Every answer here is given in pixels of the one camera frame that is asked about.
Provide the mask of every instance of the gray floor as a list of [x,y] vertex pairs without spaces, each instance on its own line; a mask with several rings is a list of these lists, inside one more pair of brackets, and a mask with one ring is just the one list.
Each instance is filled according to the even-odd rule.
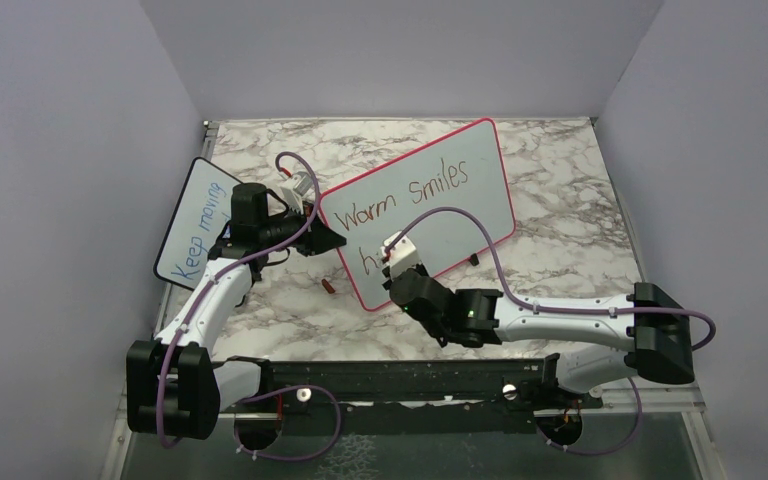
[[[580,448],[621,440],[631,415],[589,415]],[[698,479],[701,478],[681,414],[647,414],[640,436],[609,456],[566,455],[536,435],[502,433],[345,436],[327,455],[287,464],[235,455],[230,420],[220,420],[205,441],[184,440],[164,450],[154,435],[131,440],[123,479]],[[318,449],[324,438],[283,438],[270,450],[288,455]]]

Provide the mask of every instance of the white marble tabletop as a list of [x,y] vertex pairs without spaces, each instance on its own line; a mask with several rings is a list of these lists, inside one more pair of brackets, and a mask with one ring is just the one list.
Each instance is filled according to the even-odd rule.
[[[219,128],[213,162],[247,181],[279,182],[273,159],[302,155],[327,188],[407,153],[458,127],[459,120],[234,121]],[[499,245],[518,293],[593,297],[630,292],[637,265],[608,174],[587,118],[496,122],[513,199],[514,235]],[[497,288],[489,253],[481,264],[441,275],[451,289]],[[321,280],[336,289],[329,295]],[[176,288],[176,314],[189,291]],[[264,270],[263,281],[228,320],[213,356],[273,360],[425,360],[543,357],[570,342],[521,341],[481,349],[441,349],[392,305],[361,308],[336,252],[298,254]]]

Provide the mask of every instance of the black border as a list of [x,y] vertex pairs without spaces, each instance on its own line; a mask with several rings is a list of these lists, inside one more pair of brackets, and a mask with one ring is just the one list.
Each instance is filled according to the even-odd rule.
[[230,173],[226,172],[225,170],[222,170],[221,168],[217,167],[213,162],[210,160],[204,158],[204,157],[196,157],[193,159],[193,163],[190,164],[190,170],[187,172],[187,178],[184,180],[184,187],[181,189],[181,193],[178,195],[178,201],[175,203],[175,210],[172,212],[172,218],[169,219],[169,226],[166,227],[166,234],[163,235],[163,242],[160,244],[160,250],[157,251],[157,258],[154,260],[154,267],[152,267],[152,272],[154,272],[154,276],[163,280],[164,282],[171,283],[172,285],[177,285],[183,289],[186,290],[193,290],[192,288],[182,285],[178,282],[175,282],[173,280],[170,280],[166,277],[161,276],[159,273],[157,273],[157,265],[160,263],[160,255],[163,253],[163,249],[166,247],[166,240],[169,239],[169,232],[172,231],[172,224],[175,223],[175,217],[178,215],[178,207],[181,206],[181,200],[184,198],[184,192],[187,191],[187,185],[190,183],[190,175],[193,173],[193,169],[196,166],[196,162],[199,160],[202,160],[204,162],[207,162],[211,167],[219,170],[220,172],[224,173],[225,175],[228,175],[229,177],[233,178],[237,181],[237,183],[243,183],[239,178],[231,175]]

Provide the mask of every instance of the metal frame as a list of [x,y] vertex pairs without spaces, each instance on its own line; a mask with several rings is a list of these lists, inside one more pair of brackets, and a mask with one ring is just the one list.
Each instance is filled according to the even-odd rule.
[[[202,145],[201,156],[210,161],[213,157],[213,150],[216,145],[217,134],[221,122],[205,121],[205,137]],[[625,220],[627,230],[629,230],[632,250],[642,279],[645,279],[646,270],[639,259],[639,245],[637,245],[636,235],[633,235],[633,226],[628,211],[623,208],[624,199],[615,190],[615,196],[619,204],[620,212]],[[166,284],[160,299],[157,319],[155,323],[155,333],[159,332],[168,318],[167,311],[174,296],[174,287]],[[643,401],[644,411],[647,413],[681,413],[684,420],[688,439],[693,449],[694,456],[703,480],[724,480],[726,479],[725,469],[723,468],[716,445],[711,441],[707,424],[704,419],[705,403],[702,398],[699,387],[694,383],[692,385],[665,388],[663,385],[653,384],[645,380],[636,380],[640,396]],[[107,457],[99,475],[100,480],[118,480],[125,466],[131,441],[131,431],[128,428],[126,411],[126,394],[123,388],[119,405],[116,411],[116,417],[111,435],[110,445]],[[583,415],[603,415],[616,413],[633,413],[637,409],[634,394],[627,382],[612,382],[602,387],[601,395],[604,402],[604,408],[599,410],[585,410]],[[559,413],[554,410],[541,410],[534,412],[535,415]],[[251,414],[240,413],[221,413],[220,418],[242,418]]]

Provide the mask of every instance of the marble surface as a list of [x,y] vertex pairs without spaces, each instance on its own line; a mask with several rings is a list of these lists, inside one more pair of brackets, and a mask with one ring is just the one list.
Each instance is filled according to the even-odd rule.
[[[213,162],[240,179],[281,180],[273,159],[302,155],[327,188],[469,123],[459,120],[298,120],[224,122]],[[631,244],[586,118],[497,121],[517,219],[499,246],[505,274],[518,293],[594,297],[631,291],[639,280]],[[320,281],[336,289],[329,295]],[[492,260],[439,277],[449,288],[499,288]],[[176,314],[189,291],[173,292]],[[234,311],[214,358],[274,360],[415,360],[543,357],[574,343],[528,340],[503,346],[441,349],[397,308],[364,311],[336,252],[294,254],[264,271],[246,305]]]

